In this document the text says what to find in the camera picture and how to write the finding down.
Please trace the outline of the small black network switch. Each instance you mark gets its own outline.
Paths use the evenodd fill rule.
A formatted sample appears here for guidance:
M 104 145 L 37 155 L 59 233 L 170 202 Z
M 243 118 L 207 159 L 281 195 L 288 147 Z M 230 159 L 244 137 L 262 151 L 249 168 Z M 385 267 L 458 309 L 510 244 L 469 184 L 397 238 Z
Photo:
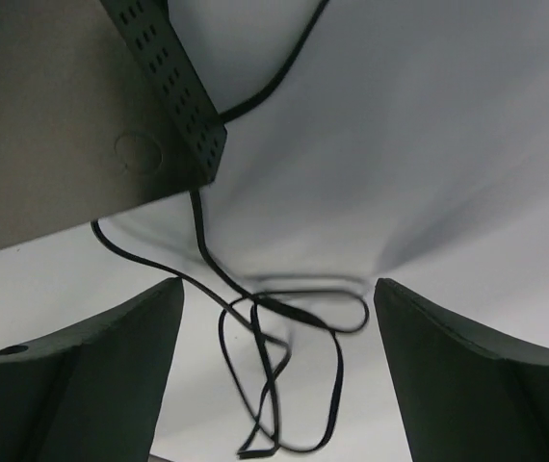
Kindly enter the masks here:
M 0 250 L 212 183 L 227 132 L 163 1 L 0 1 Z

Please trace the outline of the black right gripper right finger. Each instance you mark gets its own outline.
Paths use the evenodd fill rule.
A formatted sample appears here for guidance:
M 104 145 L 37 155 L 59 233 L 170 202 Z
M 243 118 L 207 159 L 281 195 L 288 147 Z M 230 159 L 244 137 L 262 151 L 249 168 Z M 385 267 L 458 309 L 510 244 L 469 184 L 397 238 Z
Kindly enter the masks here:
M 415 461 L 549 461 L 549 348 L 387 278 L 379 332 Z

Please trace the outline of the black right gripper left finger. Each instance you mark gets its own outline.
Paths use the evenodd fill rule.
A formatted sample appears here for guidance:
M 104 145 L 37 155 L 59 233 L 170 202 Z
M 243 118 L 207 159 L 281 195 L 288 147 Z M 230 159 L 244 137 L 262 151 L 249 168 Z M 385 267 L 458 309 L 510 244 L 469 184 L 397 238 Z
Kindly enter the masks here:
M 145 461 L 184 305 L 168 278 L 0 350 L 0 461 Z

